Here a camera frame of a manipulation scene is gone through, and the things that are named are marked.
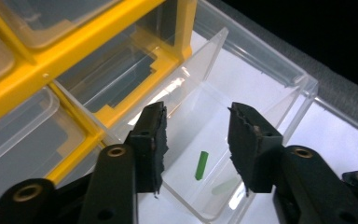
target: plastic storage organizer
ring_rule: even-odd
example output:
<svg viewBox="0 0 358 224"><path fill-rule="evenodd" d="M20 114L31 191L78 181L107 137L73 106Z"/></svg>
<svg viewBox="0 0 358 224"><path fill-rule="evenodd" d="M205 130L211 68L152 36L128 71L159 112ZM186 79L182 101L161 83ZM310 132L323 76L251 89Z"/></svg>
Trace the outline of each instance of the plastic storage organizer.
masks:
<svg viewBox="0 0 358 224"><path fill-rule="evenodd" d="M13 127L0 132L9 143L0 149L0 160L18 166L10 158L27 154L17 146L33 146L45 137L51 144L39 148L41 156L50 155L46 166L35 167L34 158L25 157L20 163L30 172L5 185L28 176L44 176L58 186L79 178L92 171L102 147L124 141L144 106L164 101L169 151L163 192L203 222L235 222L252 195L243 197L229 159L227 108L233 101L251 105L275 127L288 124L283 133L288 138L316 94L316 81L205 1L104 2L110 7L73 20L83 23L35 49L6 24L19 9L9 7L6 14L1 5L7 1L0 1L0 38L14 55L10 72L0 77L0 127ZM42 22L48 28L28 22L25 29L50 29L55 22L48 20ZM301 107L289 118L293 104ZM21 114L38 119L25 116L32 125L22 128ZM73 144L63 153L64 137ZM30 144L22 145L26 140ZM201 151L209 158L203 178L196 180Z"/></svg>
<svg viewBox="0 0 358 224"><path fill-rule="evenodd" d="M0 15L22 42L45 47L121 0L0 0Z"/></svg>

